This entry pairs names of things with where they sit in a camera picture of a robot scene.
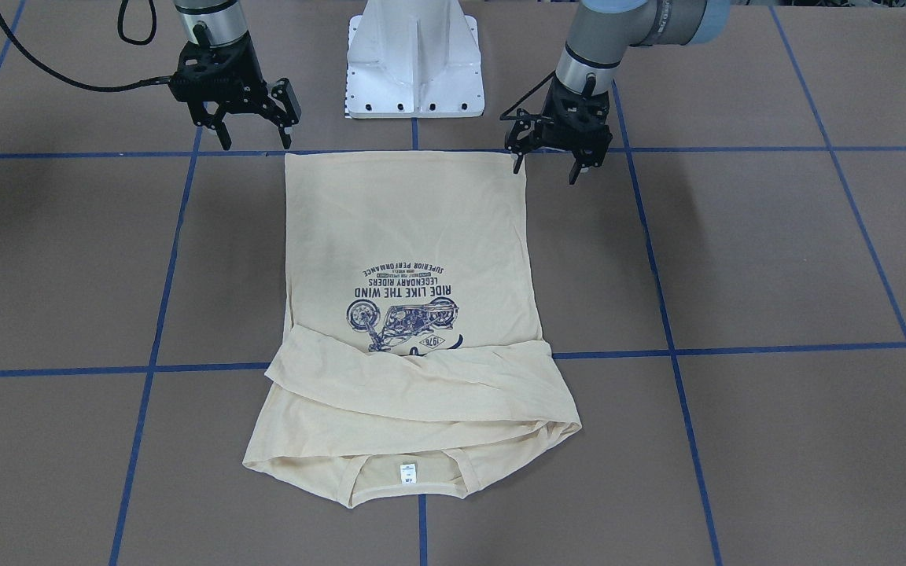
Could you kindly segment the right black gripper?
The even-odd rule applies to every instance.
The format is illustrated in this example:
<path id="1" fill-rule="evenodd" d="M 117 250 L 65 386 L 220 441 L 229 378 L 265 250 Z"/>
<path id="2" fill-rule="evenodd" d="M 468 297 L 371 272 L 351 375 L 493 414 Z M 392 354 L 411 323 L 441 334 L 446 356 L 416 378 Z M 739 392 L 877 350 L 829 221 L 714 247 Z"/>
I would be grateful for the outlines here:
<path id="1" fill-rule="evenodd" d="M 212 127 L 224 151 L 231 148 L 224 123 L 228 112 L 268 119 L 278 128 L 284 150 L 291 148 L 292 126 L 301 117 L 299 101 L 288 79 L 267 85 L 249 33 L 224 46 L 186 43 L 168 87 L 175 100 L 188 104 L 195 122 Z"/>

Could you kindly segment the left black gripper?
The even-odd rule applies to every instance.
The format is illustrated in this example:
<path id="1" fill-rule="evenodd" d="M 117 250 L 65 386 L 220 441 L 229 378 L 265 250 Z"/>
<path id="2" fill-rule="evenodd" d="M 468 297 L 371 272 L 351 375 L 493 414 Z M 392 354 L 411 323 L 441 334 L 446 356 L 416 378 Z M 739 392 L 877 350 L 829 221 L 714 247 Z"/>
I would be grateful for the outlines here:
<path id="1" fill-rule="evenodd" d="M 528 112 L 522 104 L 540 87 L 549 85 L 543 110 Z M 581 80 L 573 92 L 556 75 L 547 75 L 524 97 L 503 112 L 504 121 L 513 122 L 506 133 L 504 147 L 514 155 L 513 173 L 518 175 L 526 154 L 542 148 L 571 152 L 574 164 L 568 184 L 574 186 L 587 166 L 601 166 L 613 135 L 607 125 L 609 97 L 594 89 L 602 84 L 594 75 Z"/>

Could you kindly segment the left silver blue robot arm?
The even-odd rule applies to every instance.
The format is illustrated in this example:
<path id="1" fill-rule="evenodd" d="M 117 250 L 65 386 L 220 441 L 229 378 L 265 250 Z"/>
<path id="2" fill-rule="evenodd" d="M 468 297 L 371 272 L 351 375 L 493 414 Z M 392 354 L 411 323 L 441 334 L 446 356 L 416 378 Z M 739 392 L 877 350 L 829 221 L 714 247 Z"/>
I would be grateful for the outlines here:
<path id="1" fill-rule="evenodd" d="M 647 80 L 643 96 L 650 114 L 643 122 L 661 127 L 664 135 L 675 133 L 684 119 L 715 126 L 720 138 L 746 129 L 760 146 L 726 152 L 683 151 L 676 143 L 664 144 L 658 152 L 637 147 L 634 164 L 644 171 L 661 171 L 664 164 L 701 165 L 706 175 L 719 180 L 777 189 L 830 182 L 849 162 L 864 166 L 866 176 L 897 176 L 897 167 L 906 166 L 906 1 L 889 8 L 856 1 L 834 7 L 780 1 L 761 42 L 746 32 L 740 15 L 733 1 L 580 2 L 557 68 L 543 80 L 549 87 L 543 110 L 514 106 L 503 114 L 513 125 L 506 147 L 514 171 L 521 171 L 526 154 L 543 148 L 573 155 L 571 179 L 603 164 L 613 143 L 609 101 L 624 55 L 650 46 L 706 44 L 732 21 L 733 37 L 720 40 L 719 47 L 744 48 L 744 55 L 682 62 L 677 71 L 686 72 L 686 78 L 669 78 L 668 68 L 650 71 L 647 61 L 637 62 L 636 78 Z M 693 97 L 698 97 L 698 107 L 705 107 L 712 94 L 727 93 L 727 87 L 707 83 L 709 75 L 730 79 L 752 94 L 768 80 L 786 86 L 799 69 L 813 69 L 816 76 L 801 81 L 788 117 L 803 118 L 819 101 L 842 95 L 830 111 L 816 112 L 815 125 L 805 127 L 802 147 L 780 146 L 780 128 L 790 120 L 780 117 L 777 108 L 740 112 L 723 101 L 715 118 L 695 118 L 684 110 Z"/>

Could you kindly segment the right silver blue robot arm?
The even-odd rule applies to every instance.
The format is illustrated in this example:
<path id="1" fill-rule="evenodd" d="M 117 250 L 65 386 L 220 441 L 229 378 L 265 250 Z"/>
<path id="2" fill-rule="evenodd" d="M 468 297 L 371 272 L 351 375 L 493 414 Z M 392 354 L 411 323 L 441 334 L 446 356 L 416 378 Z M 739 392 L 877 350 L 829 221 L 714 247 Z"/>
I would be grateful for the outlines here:
<path id="1" fill-rule="evenodd" d="M 288 79 L 269 85 L 263 78 L 241 3 L 176 1 L 174 7 L 187 42 L 168 87 L 175 100 L 187 104 L 194 124 L 215 132 L 228 150 L 226 115 L 258 115 L 278 128 L 283 148 L 289 149 L 300 105 Z"/>

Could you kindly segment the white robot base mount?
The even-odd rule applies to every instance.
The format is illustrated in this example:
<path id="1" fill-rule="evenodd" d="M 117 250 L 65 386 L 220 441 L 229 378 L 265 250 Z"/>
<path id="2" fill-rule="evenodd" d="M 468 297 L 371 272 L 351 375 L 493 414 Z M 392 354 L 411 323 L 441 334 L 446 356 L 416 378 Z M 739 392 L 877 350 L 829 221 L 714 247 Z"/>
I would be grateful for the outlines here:
<path id="1" fill-rule="evenodd" d="M 350 119 L 481 117 L 476 19 L 458 1 L 368 1 L 348 22 L 344 100 Z"/>

